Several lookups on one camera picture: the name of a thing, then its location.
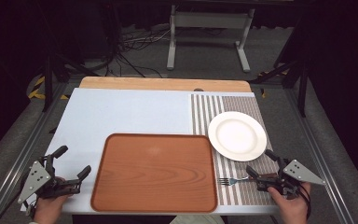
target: wooden board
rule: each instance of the wooden board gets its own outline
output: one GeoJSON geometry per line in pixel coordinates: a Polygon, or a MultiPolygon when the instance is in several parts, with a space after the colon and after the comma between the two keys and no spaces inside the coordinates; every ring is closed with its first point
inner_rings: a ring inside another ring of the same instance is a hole
{"type": "Polygon", "coordinates": [[[91,206],[100,212],[212,212],[217,196],[209,139],[181,134],[110,135],[91,206]]]}
{"type": "Polygon", "coordinates": [[[252,92],[246,81],[146,78],[146,77],[84,77],[79,88],[151,91],[226,91],[252,92]]]}

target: striped placemat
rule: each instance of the striped placemat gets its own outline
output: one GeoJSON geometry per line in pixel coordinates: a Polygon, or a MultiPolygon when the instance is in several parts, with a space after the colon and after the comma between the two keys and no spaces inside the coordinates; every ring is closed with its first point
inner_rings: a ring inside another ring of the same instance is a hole
{"type": "MultiPolygon", "coordinates": [[[[208,135],[211,120],[226,111],[238,111],[257,120],[266,130],[257,101],[254,97],[219,96],[190,94],[191,132],[193,134],[208,135]]],[[[272,149],[267,135],[267,148],[272,149]]],[[[252,166],[258,173],[267,174],[278,171],[277,164],[265,154],[253,161],[233,161],[218,153],[213,153],[216,178],[245,177],[246,165],[252,166]]],[[[217,185],[217,196],[220,205],[273,205],[266,192],[256,189],[255,183],[241,182],[234,186],[217,185]]]]}

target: fork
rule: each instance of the fork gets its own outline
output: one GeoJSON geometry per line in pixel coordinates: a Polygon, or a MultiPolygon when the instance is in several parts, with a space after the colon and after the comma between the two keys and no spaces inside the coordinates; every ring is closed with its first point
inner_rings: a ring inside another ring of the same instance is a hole
{"type": "MultiPolygon", "coordinates": [[[[264,175],[260,175],[260,177],[277,177],[278,175],[276,173],[270,173],[270,174],[264,174],[264,175]]],[[[236,183],[240,182],[240,181],[252,181],[255,180],[253,177],[251,176],[246,176],[244,178],[241,179],[237,179],[237,178],[218,178],[217,179],[217,183],[221,184],[221,185],[226,185],[226,186],[231,186],[231,185],[235,185],[236,183]]]]}
{"type": "Polygon", "coordinates": [[[253,178],[251,176],[246,176],[241,179],[236,179],[236,178],[232,178],[232,177],[231,178],[218,178],[217,182],[221,185],[231,186],[231,185],[235,185],[239,181],[244,181],[244,180],[253,180],[253,178]]]}

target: brown tray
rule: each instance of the brown tray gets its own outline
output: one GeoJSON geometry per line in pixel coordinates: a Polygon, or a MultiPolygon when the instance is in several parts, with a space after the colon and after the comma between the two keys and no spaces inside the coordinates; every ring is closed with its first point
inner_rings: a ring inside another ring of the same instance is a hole
{"type": "Polygon", "coordinates": [[[181,134],[110,135],[91,206],[100,212],[212,212],[217,195],[209,139],[181,134]]]}

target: white stand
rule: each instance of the white stand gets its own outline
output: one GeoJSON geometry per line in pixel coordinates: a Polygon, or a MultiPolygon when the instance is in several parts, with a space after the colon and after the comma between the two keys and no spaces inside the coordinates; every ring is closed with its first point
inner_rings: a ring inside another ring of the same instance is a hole
{"type": "Polygon", "coordinates": [[[176,12],[176,7],[171,9],[171,41],[168,53],[167,69],[173,70],[175,63],[175,28],[176,27],[205,27],[205,28],[226,28],[242,29],[241,41],[236,41],[236,49],[240,57],[243,72],[251,71],[248,60],[246,59],[243,46],[252,24],[255,10],[249,10],[247,14],[227,14],[227,13],[205,13],[205,12],[176,12]]]}

